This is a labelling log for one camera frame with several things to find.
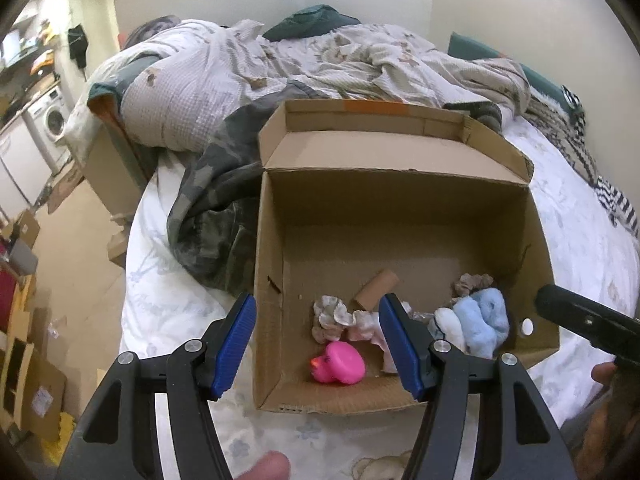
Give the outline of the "person right hand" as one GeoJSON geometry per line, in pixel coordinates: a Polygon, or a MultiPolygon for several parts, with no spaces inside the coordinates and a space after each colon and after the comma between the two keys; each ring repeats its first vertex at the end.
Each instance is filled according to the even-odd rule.
{"type": "Polygon", "coordinates": [[[606,391],[573,453],[578,479],[639,478],[639,372],[613,362],[593,367],[606,391]]]}

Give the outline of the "person left hand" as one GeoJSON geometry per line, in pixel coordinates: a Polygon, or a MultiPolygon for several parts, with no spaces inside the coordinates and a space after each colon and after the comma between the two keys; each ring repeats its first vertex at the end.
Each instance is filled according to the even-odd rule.
{"type": "Polygon", "coordinates": [[[271,451],[236,480],[288,480],[291,475],[291,463],[288,458],[276,451],[271,451]]]}

